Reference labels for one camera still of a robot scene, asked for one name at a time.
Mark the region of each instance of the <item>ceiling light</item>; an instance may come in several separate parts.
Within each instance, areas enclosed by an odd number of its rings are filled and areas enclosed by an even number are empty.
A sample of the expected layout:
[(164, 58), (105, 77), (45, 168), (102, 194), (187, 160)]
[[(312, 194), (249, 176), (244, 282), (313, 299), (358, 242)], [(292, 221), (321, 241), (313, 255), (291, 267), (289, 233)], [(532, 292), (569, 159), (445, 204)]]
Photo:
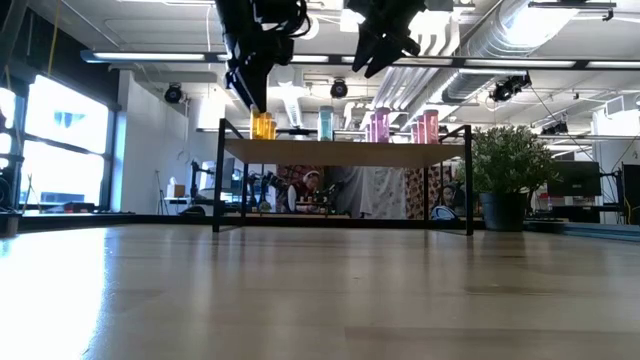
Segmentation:
[(398, 65), (419, 65), (419, 66), (450, 66), (452, 59), (447, 58), (421, 58), (421, 57), (404, 57), (396, 60), (394, 64)]
[(504, 76), (525, 76), (527, 70), (509, 69), (460, 69), (460, 74), (471, 75), (504, 75)]
[(505, 68), (521, 68), (527, 69), (532, 67), (538, 68), (571, 68), (576, 62), (566, 60), (515, 60), (515, 59), (468, 59), (465, 66), (495, 66)]
[(118, 53), (98, 52), (93, 56), (104, 61), (204, 61), (204, 54), (187, 53)]
[(146, 2), (156, 4), (214, 5), (214, 0), (118, 0), (119, 2)]
[(640, 69), (640, 61), (590, 61), (587, 68)]
[(586, 145), (585, 146), (579, 146), (579, 145), (571, 145), (571, 144), (567, 144), (567, 145), (545, 145), (545, 147), (551, 151), (576, 151), (576, 150), (586, 150)]
[(292, 63), (327, 63), (329, 57), (326, 55), (293, 55)]
[(580, 9), (580, 10), (607, 10), (615, 8), (618, 5), (614, 2), (588, 2), (584, 1), (532, 1), (529, 8), (538, 9)]

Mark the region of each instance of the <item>security camera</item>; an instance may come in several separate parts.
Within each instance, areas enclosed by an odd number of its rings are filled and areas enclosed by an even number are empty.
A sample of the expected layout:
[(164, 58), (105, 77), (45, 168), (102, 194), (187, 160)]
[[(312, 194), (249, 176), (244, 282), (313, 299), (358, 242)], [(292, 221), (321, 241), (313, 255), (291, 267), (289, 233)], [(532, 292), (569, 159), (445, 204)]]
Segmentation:
[(531, 85), (529, 73), (524, 76), (510, 76), (506, 81), (497, 82), (489, 97), (495, 102), (509, 101), (512, 97), (522, 92), (522, 89)]
[(169, 84), (169, 89), (164, 93), (164, 99), (169, 104), (182, 103), (186, 99), (186, 96), (180, 89), (181, 87), (182, 85), (179, 83)]
[(344, 79), (335, 79), (333, 80), (333, 85), (331, 86), (331, 97), (334, 99), (342, 99), (347, 96), (349, 93), (349, 88), (347, 84), (344, 82)]

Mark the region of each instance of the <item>shelf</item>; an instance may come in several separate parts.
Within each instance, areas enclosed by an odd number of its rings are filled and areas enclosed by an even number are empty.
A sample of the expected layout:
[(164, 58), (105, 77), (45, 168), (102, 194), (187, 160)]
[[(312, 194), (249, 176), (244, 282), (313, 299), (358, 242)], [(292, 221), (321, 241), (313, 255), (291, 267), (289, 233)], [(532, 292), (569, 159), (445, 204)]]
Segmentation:
[(238, 139), (225, 145), (247, 164), (423, 168), (464, 156), (463, 145)]

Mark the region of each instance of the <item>window frame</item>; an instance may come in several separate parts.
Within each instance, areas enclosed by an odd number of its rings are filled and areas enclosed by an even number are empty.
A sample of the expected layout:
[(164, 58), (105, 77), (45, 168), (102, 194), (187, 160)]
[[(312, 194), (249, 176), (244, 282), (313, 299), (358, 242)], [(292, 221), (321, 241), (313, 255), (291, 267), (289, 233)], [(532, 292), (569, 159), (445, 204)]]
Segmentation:
[[(106, 134), (106, 138), (105, 138), (105, 151), (104, 153), (97, 153), (88, 149), (85, 149), (81, 146), (76, 146), (76, 145), (71, 145), (65, 142), (60, 142), (60, 141), (56, 141), (56, 140), (52, 140), (52, 139), (47, 139), (47, 138), (43, 138), (40, 136), (36, 136), (36, 135), (32, 135), (29, 134), (25, 131), (26, 129), (26, 122), (27, 122), (27, 109), (29, 106), (29, 96), (27, 95), (27, 97), (22, 98), (16, 95), (16, 114), (15, 114), (15, 118), (14, 118), (14, 126), (13, 129), (15, 129), (14, 133), (12, 134), (13, 140), (12, 141), (12, 148), (11, 151), (13, 153), (18, 153), (18, 141), (15, 137), (15, 132), (19, 131), (20, 132), (20, 148), (24, 149), (24, 144), (25, 141), (35, 141), (35, 142), (41, 142), (44, 143), (46, 145), (52, 146), (52, 147), (56, 147), (56, 148), (60, 148), (63, 150), (67, 150), (67, 151), (72, 151), (72, 152), (76, 152), (79, 154), (85, 154), (85, 155), (97, 155), (102, 157), (102, 159), (104, 160), (104, 169), (103, 169), (103, 173), (102, 173), (102, 181), (101, 181), (101, 185), (100, 185), (100, 195), (99, 195), (99, 199), (100, 199), (100, 205), (98, 205), (96, 207), (96, 209), (98, 210), (111, 210), (111, 183), (113, 180), (113, 176), (112, 176), (112, 169), (113, 169), (113, 160), (114, 160), (114, 156), (113, 156), (113, 149), (114, 149), (114, 140), (115, 140), (115, 119), (117, 117), (118, 114), (118, 109), (114, 109), (112, 104), (109, 103), (105, 103), (104, 101), (100, 101), (99, 99), (96, 99), (95, 97), (91, 96), (91, 94), (86, 94), (82, 91), (80, 91), (79, 89), (77, 89), (74, 86), (70, 86), (69, 84), (60, 81), (56, 78), (50, 78), (51, 81), (55, 81), (56, 83), (58, 83), (59, 85), (62, 85), (64, 87), (67, 87), (68, 89), (71, 89), (83, 96), (88, 97), (89, 99), (96, 101), (102, 105), (105, 105), (107, 107), (107, 134)], [(21, 210), (24, 207), (24, 203), (20, 202), (20, 185), (22, 183), (22, 163), (18, 163), (16, 164), (15, 168), (16, 168), (16, 176), (15, 176), (15, 181), (14, 181), (14, 192), (13, 192), (13, 203), (17, 205), (18, 210)], [(42, 209), (49, 209), (55, 206), (59, 206), (59, 205), (40, 205), (38, 206), (37, 204), (27, 204), (26, 209), (27, 210), (38, 210), (39, 208)]]

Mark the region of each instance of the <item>computer monitor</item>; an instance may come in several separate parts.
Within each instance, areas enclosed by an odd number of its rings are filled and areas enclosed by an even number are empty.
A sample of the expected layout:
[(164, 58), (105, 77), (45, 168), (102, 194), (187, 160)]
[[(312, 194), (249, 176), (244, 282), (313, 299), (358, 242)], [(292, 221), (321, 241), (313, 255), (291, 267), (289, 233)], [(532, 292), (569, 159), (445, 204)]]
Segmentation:
[(222, 163), (222, 188), (231, 189), (231, 180), (233, 180), (233, 172), (235, 171), (236, 159), (226, 158)]
[[(235, 158), (225, 158), (222, 163), (222, 188), (230, 189), (232, 188), (233, 175), (235, 173)], [(215, 161), (205, 161), (202, 163), (201, 168), (203, 170), (215, 170), (216, 162)], [(207, 174), (202, 172), (200, 175), (200, 186), (199, 189), (212, 189), (215, 186), (215, 177), (211, 174)]]
[(547, 182), (550, 196), (601, 196), (600, 165), (592, 161), (556, 161), (557, 179)]

